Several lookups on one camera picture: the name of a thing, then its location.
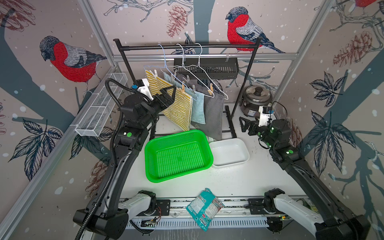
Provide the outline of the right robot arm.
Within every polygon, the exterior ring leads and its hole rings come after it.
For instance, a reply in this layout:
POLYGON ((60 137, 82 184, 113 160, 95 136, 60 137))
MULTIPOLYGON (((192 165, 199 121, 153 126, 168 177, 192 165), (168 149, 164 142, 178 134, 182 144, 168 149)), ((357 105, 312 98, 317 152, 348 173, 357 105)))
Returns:
POLYGON ((367 239, 370 222, 363 215, 355 215, 320 181, 299 150, 290 144, 292 130, 287 120, 273 120, 266 126, 243 117, 239 120, 242 132, 258 136, 273 161, 296 181, 318 210, 311 211, 275 188, 265 192, 266 212, 282 212, 290 216, 317 240, 367 239))

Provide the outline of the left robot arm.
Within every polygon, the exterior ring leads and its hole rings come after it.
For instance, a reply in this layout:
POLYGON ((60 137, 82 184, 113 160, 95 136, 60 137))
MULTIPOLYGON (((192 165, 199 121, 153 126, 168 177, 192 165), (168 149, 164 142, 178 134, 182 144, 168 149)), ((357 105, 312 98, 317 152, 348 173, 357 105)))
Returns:
POLYGON ((140 213, 155 209, 156 195, 140 191, 131 199, 133 207, 119 208, 120 196, 132 168, 139 156, 149 131, 159 119, 159 113, 170 107, 176 99, 176 87, 162 88, 151 99, 133 89, 121 103, 109 86, 106 87, 120 111, 116 130, 110 141, 111 160, 99 190, 87 207, 76 211, 73 221, 80 226, 76 239, 90 231, 106 239, 117 240, 129 221, 140 213))

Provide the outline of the light blue wire hanger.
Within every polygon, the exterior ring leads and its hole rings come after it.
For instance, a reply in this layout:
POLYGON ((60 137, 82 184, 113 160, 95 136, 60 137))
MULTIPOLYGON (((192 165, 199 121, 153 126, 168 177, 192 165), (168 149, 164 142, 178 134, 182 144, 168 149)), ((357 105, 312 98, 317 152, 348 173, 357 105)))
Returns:
POLYGON ((150 66, 150 65, 144 65, 144 70, 149 70, 149 68, 156 68, 156 69, 160 69, 160 70, 163 70, 163 69, 166 69, 168 74, 170 76, 172 76, 174 78, 174 73, 169 69, 168 65, 167 65, 167 58, 166 58, 166 53, 165 53, 165 49, 164 47, 161 45, 161 44, 158 44, 159 47, 161 47, 162 51, 163 51, 163 61, 164 61, 164 66, 150 66))

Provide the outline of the yellow striped towel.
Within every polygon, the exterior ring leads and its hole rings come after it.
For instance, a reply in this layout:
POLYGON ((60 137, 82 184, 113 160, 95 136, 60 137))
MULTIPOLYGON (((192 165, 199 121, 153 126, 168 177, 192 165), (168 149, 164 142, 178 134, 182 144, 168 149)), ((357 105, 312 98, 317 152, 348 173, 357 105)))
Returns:
MULTIPOLYGON (((155 75, 152 71, 146 71, 146 77, 149 81, 149 89, 152 95, 160 95, 160 89, 172 85, 155 75)), ((192 108, 192 97, 176 87, 175 101, 170 107, 163 111, 163 114, 185 132, 190 130, 192 108)))

